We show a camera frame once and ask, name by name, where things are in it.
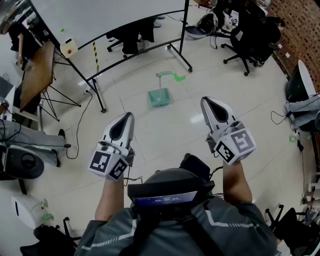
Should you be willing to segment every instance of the person's hand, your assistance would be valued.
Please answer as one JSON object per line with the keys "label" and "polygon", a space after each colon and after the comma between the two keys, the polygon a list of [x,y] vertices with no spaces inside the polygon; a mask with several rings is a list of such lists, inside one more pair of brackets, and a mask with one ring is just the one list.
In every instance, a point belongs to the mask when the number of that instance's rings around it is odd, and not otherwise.
{"label": "person's hand", "polygon": [[18,57],[18,64],[21,65],[24,62],[24,58],[22,56]]}

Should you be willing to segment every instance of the chair base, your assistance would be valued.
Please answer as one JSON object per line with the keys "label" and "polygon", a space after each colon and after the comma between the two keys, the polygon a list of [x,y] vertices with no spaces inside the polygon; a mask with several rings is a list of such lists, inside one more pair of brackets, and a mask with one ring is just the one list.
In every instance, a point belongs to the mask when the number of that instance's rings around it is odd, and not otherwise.
{"label": "chair base", "polygon": [[[228,45],[228,44],[225,44],[225,43],[224,43],[224,44],[221,45],[221,48],[225,48],[225,47],[228,47],[229,49],[231,49],[231,50],[234,51],[235,53],[237,52],[234,47],[232,47],[232,46],[230,46],[230,45]],[[244,64],[244,67],[245,67],[245,70],[246,70],[246,72],[244,72],[244,76],[245,76],[245,77],[247,77],[248,74],[250,73],[249,67],[248,67],[248,64],[247,64],[247,60],[248,60],[250,63],[253,63],[253,66],[255,66],[255,67],[258,65],[257,62],[256,62],[255,60],[253,60],[252,58],[246,57],[246,56],[241,56],[240,54],[236,54],[236,55],[234,55],[234,56],[232,56],[232,57],[230,57],[230,58],[228,58],[228,59],[224,59],[224,60],[223,60],[223,63],[224,63],[224,64],[227,64],[228,61],[231,61],[231,60],[234,60],[234,59],[237,59],[237,58],[241,58],[241,60],[242,60],[242,62],[243,62],[243,64]]]}

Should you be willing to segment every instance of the wooden table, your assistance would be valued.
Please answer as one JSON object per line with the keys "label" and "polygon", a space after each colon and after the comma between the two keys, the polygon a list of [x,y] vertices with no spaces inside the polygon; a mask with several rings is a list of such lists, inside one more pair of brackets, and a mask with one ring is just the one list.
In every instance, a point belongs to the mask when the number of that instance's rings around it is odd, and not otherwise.
{"label": "wooden table", "polygon": [[54,44],[48,41],[29,59],[22,82],[20,112],[52,84],[54,51]]}

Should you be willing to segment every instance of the green tape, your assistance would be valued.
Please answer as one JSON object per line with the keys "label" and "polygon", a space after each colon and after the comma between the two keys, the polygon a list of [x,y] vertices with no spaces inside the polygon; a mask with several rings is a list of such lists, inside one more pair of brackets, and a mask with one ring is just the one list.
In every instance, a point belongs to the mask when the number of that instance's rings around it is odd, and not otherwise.
{"label": "green tape", "polygon": [[174,79],[175,79],[177,82],[186,80],[186,77],[185,77],[185,76],[179,77],[176,73],[173,73],[173,77],[174,77]]}
{"label": "green tape", "polygon": [[290,142],[296,142],[297,138],[295,136],[290,136],[289,140],[290,140]]}

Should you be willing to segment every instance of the person's arm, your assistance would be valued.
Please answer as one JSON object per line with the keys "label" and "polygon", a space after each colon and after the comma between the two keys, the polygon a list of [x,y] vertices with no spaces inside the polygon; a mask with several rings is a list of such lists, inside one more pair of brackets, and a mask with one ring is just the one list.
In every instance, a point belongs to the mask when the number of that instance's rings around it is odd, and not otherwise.
{"label": "person's arm", "polygon": [[230,204],[252,203],[252,194],[240,161],[233,165],[223,162],[223,195]]}
{"label": "person's arm", "polygon": [[124,179],[105,180],[102,196],[95,211],[95,220],[108,222],[119,210],[124,208]]}
{"label": "person's arm", "polygon": [[18,35],[19,38],[19,50],[18,50],[18,63],[22,64],[24,62],[24,57],[23,57],[23,46],[24,46],[24,35],[22,33],[20,33]]}

